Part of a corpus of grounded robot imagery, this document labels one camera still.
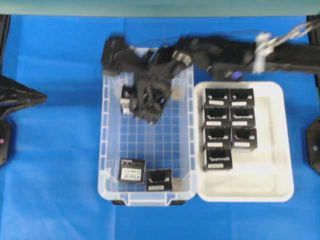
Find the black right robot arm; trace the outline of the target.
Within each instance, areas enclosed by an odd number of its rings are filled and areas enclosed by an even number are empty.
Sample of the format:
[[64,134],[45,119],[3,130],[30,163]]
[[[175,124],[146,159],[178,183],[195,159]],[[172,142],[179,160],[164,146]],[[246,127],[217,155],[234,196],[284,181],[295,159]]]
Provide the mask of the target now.
[[254,42],[220,35],[182,37],[174,45],[149,51],[142,62],[143,68],[134,76],[135,93],[129,106],[136,116],[155,122],[170,96],[169,81],[191,65],[222,81],[239,81],[245,73],[319,74],[320,17],[309,16],[306,23],[282,37],[262,32]]

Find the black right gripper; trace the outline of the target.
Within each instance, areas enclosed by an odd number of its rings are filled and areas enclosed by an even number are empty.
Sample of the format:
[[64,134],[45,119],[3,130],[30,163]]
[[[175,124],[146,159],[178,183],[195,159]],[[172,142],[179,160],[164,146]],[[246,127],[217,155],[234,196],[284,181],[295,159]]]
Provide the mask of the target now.
[[134,52],[133,116],[155,124],[172,95],[172,80],[192,65],[191,56],[174,46]]

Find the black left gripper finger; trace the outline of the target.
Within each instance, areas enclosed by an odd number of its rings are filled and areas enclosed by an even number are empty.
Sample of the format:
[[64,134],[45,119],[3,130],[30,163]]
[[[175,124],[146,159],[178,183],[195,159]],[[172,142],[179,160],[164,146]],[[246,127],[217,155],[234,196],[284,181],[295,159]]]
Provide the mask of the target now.
[[45,104],[46,100],[40,100],[40,101],[28,101],[28,102],[22,102],[22,103],[14,103],[14,104],[7,104],[7,105],[1,105],[0,106],[0,116],[6,117],[7,115],[31,108],[40,104]]
[[11,78],[0,76],[1,103],[45,103],[47,96]]

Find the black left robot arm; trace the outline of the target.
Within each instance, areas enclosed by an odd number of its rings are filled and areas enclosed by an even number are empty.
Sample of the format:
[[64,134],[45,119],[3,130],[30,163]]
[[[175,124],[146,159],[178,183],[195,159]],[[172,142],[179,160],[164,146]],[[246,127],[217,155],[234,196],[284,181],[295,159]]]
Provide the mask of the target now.
[[8,160],[12,126],[6,120],[9,114],[47,102],[47,95],[18,81],[0,75],[0,164]]

